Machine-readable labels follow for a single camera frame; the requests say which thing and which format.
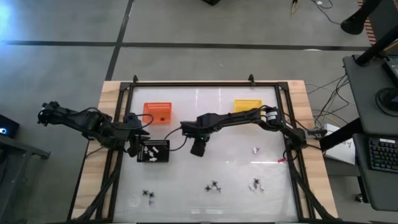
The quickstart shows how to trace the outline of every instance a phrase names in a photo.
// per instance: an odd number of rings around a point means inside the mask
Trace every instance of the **gray floor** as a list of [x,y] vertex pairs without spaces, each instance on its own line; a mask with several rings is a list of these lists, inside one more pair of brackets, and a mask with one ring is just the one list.
[[[336,21],[357,9],[356,0],[332,1],[335,7],[328,14]],[[299,1],[294,16],[290,3],[222,0],[210,7],[200,0],[136,0],[124,41],[369,45],[365,34],[345,34],[309,0]],[[127,0],[2,1],[0,40],[116,41],[126,5]],[[32,161],[11,218],[28,218],[29,223],[66,219],[87,141],[66,127],[36,124],[37,113],[51,100],[76,110],[96,106],[112,52],[113,47],[0,45],[0,113],[21,123],[19,140],[52,152],[48,161]],[[341,58],[352,54],[360,52],[122,48],[113,80],[132,80],[133,75],[141,80],[244,80],[252,73],[258,80],[322,85],[344,75]],[[312,108],[320,109],[329,94],[311,94]],[[349,86],[341,94],[353,100]],[[336,100],[331,109],[341,105]],[[352,105],[338,115],[347,121],[358,116]],[[353,202],[358,193],[353,177],[332,177],[330,182],[341,218],[397,220],[397,213]]]

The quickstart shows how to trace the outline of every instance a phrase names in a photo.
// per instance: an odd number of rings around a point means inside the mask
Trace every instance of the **wooden table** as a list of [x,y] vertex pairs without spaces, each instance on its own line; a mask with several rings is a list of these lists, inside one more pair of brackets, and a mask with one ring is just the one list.
[[[263,82],[287,82],[289,84],[290,97],[292,99],[292,105],[294,108],[294,115],[296,120],[304,125],[306,128],[314,128],[311,107],[308,101],[304,81],[294,80]],[[106,114],[110,114],[111,116],[115,114],[120,83],[120,81],[104,82],[101,98],[99,99],[98,109]],[[127,97],[123,98],[124,101],[122,104],[120,118],[122,118],[124,114],[124,105],[126,104],[126,98]],[[308,139],[307,141],[309,144],[319,146],[318,141],[314,139]],[[100,145],[98,142],[92,141],[88,146],[87,153],[90,153],[98,149],[99,147]],[[310,184],[312,192],[315,194],[319,202],[327,209],[327,211],[334,217],[337,217],[335,201],[331,192],[329,178],[326,173],[326,167],[323,161],[322,152],[319,149],[315,149],[313,147],[308,147],[302,152],[305,161],[305,168],[307,170],[308,182]],[[106,154],[107,150],[104,149],[92,154],[86,159],[78,186],[78,192],[72,212],[72,218],[80,216],[85,211],[86,207],[89,206],[90,203],[93,201],[96,194],[100,191]],[[104,217],[107,215],[108,212],[110,192],[111,191],[109,190],[107,197],[105,198],[103,210]],[[304,217],[308,217],[305,196],[301,191],[300,200],[303,207]]]

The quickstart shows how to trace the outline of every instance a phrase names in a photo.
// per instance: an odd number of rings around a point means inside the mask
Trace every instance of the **keyboard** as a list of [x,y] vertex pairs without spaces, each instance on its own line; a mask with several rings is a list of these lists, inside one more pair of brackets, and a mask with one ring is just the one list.
[[371,169],[398,173],[398,144],[369,140]]

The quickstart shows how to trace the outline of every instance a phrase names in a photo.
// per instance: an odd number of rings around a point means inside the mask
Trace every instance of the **yellow container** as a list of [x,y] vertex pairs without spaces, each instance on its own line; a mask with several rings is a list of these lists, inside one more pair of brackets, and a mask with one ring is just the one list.
[[260,108],[262,100],[235,100],[234,113]]

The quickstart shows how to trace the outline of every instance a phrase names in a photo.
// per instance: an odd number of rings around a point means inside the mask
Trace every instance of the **orange bin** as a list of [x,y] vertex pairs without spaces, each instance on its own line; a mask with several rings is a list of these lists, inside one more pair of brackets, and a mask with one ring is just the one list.
[[[144,114],[151,114],[154,117],[152,124],[169,124],[172,120],[171,103],[144,103]],[[149,123],[150,116],[143,116],[142,121]]]

